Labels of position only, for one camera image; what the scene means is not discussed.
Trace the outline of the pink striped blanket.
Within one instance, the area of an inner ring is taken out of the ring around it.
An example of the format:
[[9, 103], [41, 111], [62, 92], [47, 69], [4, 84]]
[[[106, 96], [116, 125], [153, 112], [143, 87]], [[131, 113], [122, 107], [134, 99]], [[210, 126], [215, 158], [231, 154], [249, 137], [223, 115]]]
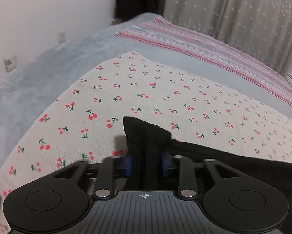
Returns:
[[292, 87], [286, 79], [255, 58], [199, 32], [176, 26], [161, 16], [133, 24], [117, 33], [155, 47], [179, 52], [233, 72], [292, 107]]

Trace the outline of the grey dotted curtain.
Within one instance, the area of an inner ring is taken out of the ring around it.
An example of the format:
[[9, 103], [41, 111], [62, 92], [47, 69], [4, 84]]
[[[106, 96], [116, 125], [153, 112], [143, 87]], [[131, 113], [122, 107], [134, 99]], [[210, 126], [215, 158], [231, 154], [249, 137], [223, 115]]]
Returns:
[[165, 0], [164, 18], [209, 35], [280, 74], [292, 56], [292, 0]]

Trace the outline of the white wall socket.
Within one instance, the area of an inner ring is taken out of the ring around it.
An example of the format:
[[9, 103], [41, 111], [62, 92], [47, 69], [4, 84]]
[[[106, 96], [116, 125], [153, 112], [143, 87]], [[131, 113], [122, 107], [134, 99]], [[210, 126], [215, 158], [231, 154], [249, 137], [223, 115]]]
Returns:
[[9, 59], [4, 59], [4, 65], [6, 72], [11, 72], [15, 68], [17, 68], [17, 58], [16, 56], [13, 56]]
[[64, 42], [66, 42], [66, 33], [65, 32], [59, 33], [57, 41], [58, 41], [59, 44], [62, 44]]

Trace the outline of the cherry print bed sheet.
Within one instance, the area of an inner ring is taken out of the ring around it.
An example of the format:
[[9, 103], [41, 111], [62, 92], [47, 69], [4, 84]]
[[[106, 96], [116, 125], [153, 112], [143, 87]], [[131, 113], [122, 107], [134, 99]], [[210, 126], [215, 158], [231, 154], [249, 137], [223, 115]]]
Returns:
[[121, 54], [74, 82], [13, 148], [0, 233], [292, 233], [292, 120]]

